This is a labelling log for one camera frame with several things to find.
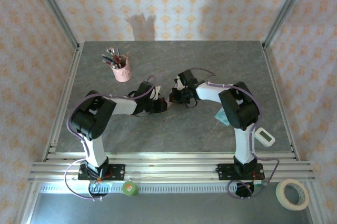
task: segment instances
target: gray marble surface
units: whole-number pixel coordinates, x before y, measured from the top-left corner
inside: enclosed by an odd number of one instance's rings
[[[108,47],[119,47],[122,54],[130,52],[132,78],[125,83],[115,80],[101,55]],[[260,152],[290,151],[281,112],[276,100],[267,65],[258,41],[127,41],[85,42],[67,107],[69,110],[90,90],[113,95],[126,95],[154,74],[162,95],[168,97],[176,75],[192,67],[203,67],[217,74],[215,83],[243,81],[263,108],[262,127],[276,137],[270,148],[256,142]],[[207,73],[193,71],[198,80]],[[168,111],[146,118],[129,115],[111,117],[103,143],[106,152],[234,152],[232,127],[214,116],[221,105],[200,101],[187,109],[173,104]],[[57,152],[83,152],[79,140],[65,127],[58,140]]]

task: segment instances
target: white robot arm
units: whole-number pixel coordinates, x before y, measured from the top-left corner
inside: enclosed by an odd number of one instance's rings
[[[84,163],[81,164],[81,171],[85,176],[79,176],[79,179],[81,177],[85,180],[102,178],[111,172],[103,148],[102,134],[112,115],[137,115],[143,111],[159,113],[167,110],[164,98],[158,98],[160,86],[150,91],[152,86],[153,84],[149,82],[142,82],[137,91],[128,95],[134,95],[133,100],[122,97],[108,98],[96,91],[88,93],[87,96],[94,97],[84,101],[71,116],[72,128],[81,135],[86,155]]]
[[[198,82],[191,70],[178,74],[175,82],[176,87],[172,88],[170,102],[187,106],[190,99],[194,99],[196,105],[197,100],[211,100],[222,104],[230,125],[234,127],[236,140],[234,166],[228,173],[235,172],[237,176],[231,175],[228,180],[254,179],[253,174],[262,165],[258,164],[254,157],[254,141],[250,147],[250,133],[259,118],[259,109],[248,95],[237,90],[250,93],[247,86],[243,82],[238,82],[234,86],[233,84],[227,84],[225,87],[209,86],[206,82]]]

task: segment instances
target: pen holder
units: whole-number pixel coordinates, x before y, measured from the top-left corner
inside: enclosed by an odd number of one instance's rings
[[[132,74],[130,71],[130,66],[128,64],[127,57],[125,55],[121,55],[121,57],[123,57],[126,60],[125,67],[121,69],[114,69],[111,67],[111,69],[112,69],[112,72],[114,72],[114,75],[117,81],[126,82],[131,78]]]

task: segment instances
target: tape roll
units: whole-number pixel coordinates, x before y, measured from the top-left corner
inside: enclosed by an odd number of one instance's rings
[[[300,199],[297,204],[291,203],[285,197],[284,188],[286,186],[291,186],[298,192]],[[286,179],[280,182],[276,187],[276,197],[283,207],[292,211],[301,211],[309,205],[309,193],[307,189],[300,181],[295,179]]]

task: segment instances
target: cable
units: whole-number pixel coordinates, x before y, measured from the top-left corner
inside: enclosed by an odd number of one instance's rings
[[[131,97],[127,97],[127,96],[112,96],[112,95],[109,95],[109,94],[99,94],[99,93],[98,93],[98,94],[92,94],[92,95],[88,95],[88,96],[84,97],[83,99],[81,99],[81,100],[74,106],[74,108],[72,108],[72,110],[70,111],[69,116],[68,116],[68,118],[67,118],[66,126],[67,126],[68,131],[69,131],[71,134],[75,135],[76,137],[78,137],[78,138],[80,139],[80,141],[81,141],[81,143],[82,143],[82,145],[83,145],[83,147],[84,147],[84,149],[85,149],[85,151],[86,151],[86,153],[87,153],[87,157],[90,156],[90,153],[89,153],[89,148],[88,148],[87,144],[85,143],[85,140],[84,140],[83,136],[80,135],[80,134],[78,134],[77,132],[75,132],[75,131],[71,128],[71,126],[70,126],[70,120],[71,120],[71,118],[72,118],[74,112],[78,109],[78,107],[79,107],[83,102],[87,101],[88,99],[95,98],[95,97],[98,97],[98,96],[105,97],[105,98],[109,98],[109,99],[128,99],[128,100],[136,100],[136,99],[140,99],[140,98],[142,98],[142,97],[148,95],[148,94],[153,90],[153,88],[154,88],[154,86],[155,86],[155,82],[156,82],[156,77],[155,77],[154,75],[151,75],[151,76],[149,76],[149,78],[147,79],[147,81],[149,81],[151,78],[154,79],[154,83],[153,83],[152,87],[151,87],[147,92],[145,92],[145,93],[142,94],[142,95],[139,95],[139,96],[136,96],[136,97],[134,97],[134,98],[131,98]]]
[[[195,101],[195,105],[194,105],[194,106],[188,106],[187,103],[185,103],[185,106],[186,106],[187,108],[189,108],[189,109],[195,108],[195,107],[198,105],[198,101],[197,101],[196,99],[194,99],[194,101]]]
[[[134,115],[135,117],[138,117],[138,118],[145,118],[145,117],[148,117],[150,116],[152,113],[149,112],[146,116],[139,116],[139,115]]]
[[[77,162],[82,162],[82,161],[84,161],[85,160],[85,158],[82,158],[82,159],[78,159],[78,160],[76,160],[76,161],[74,161],[74,162],[72,162],[67,168],[66,168],[66,170],[65,170],[65,172],[64,172],[64,183],[65,183],[65,185],[67,186],[67,188],[68,188],[68,190],[73,194],[73,195],[75,195],[75,196],[77,196],[77,197],[79,197],[79,198],[81,198],[81,199],[90,199],[90,200],[93,200],[93,201],[95,201],[95,199],[102,199],[103,197],[86,197],[86,196],[82,196],[82,195],[80,195],[80,194],[78,194],[78,193],[76,193],[76,192],[74,192],[70,187],[69,187],[69,185],[68,185],[68,183],[67,183],[67,173],[68,173],[68,170],[70,169],[70,167],[72,166],[72,165],[74,165],[75,163],[77,163]]]
[[[271,179],[273,178],[273,176],[274,176],[274,174],[275,174],[275,171],[276,171],[277,167],[278,167],[279,164],[280,164],[280,160],[277,159],[277,158],[260,158],[260,157],[258,157],[258,156],[254,153],[254,151],[253,151],[253,145],[252,145],[253,139],[252,139],[252,136],[253,136],[253,134],[254,134],[255,128],[257,127],[257,125],[259,124],[259,122],[260,122],[260,120],[261,120],[261,118],[262,118],[262,116],[263,116],[262,108],[261,108],[261,106],[260,106],[260,103],[256,100],[256,98],[255,98],[251,93],[249,93],[248,91],[246,91],[246,90],[244,90],[244,89],[242,89],[242,88],[240,88],[240,87],[237,87],[237,86],[234,86],[234,85],[228,85],[228,84],[211,83],[211,82],[209,81],[209,78],[212,77],[212,76],[215,76],[216,74],[213,73],[213,72],[211,72],[211,71],[209,71],[209,70],[206,70],[206,69],[203,69],[203,68],[199,68],[199,67],[197,67],[197,68],[192,68],[192,69],[190,69],[190,70],[203,70],[203,71],[206,71],[206,72],[210,73],[211,75],[209,75],[209,76],[207,77],[207,81],[206,81],[206,84],[207,84],[208,86],[210,86],[210,87],[220,87],[220,88],[236,89],[236,90],[238,90],[238,91],[243,92],[244,94],[246,94],[247,96],[249,96],[249,97],[254,101],[254,103],[255,103],[256,106],[257,106],[257,109],[259,110],[260,116],[259,116],[259,118],[257,119],[256,123],[251,127],[251,129],[250,129],[250,131],[249,131],[249,150],[250,150],[250,152],[252,153],[252,155],[253,155],[257,160],[260,160],[260,161],[276,161],[276,162],[277,162],[276,165],[275,165],[275,168],[273,169],[273,171],[272,171],[272,173],[271,173],[271,175],[270,175],[270,177],[267,179],[267,185],[268,185],[268,184],[270,183]],[[237,197],[237,196],[234,196],[232,193],[229,192],[229,187],[230,187],[231,183],[233,183],[233,182],[239,182],[239,183],[241,183],[242,185],[244,185],[246,188],[248,188],[248,187],[247,187],[247,184],[246,184],[246,183],[244,183],[244,182],[242,182],[242,181],[240,181],[240,180],[231,180],[231,181],[227,184],[227,191],[228,191],[229,196],[232,197],[232,198],[234,198],[234,199],[250,199],[250,198],[254,198],[254,197],[260,195],[260,193],[261,193],[262,191],[264,191],[264,189],[266,188],[266,186],[263,187],[262,190],[259,191],[259,192],[258,192],[256,195],[254,195],[254,196],[250,196],[250,197],[247,197],[247,198]]]

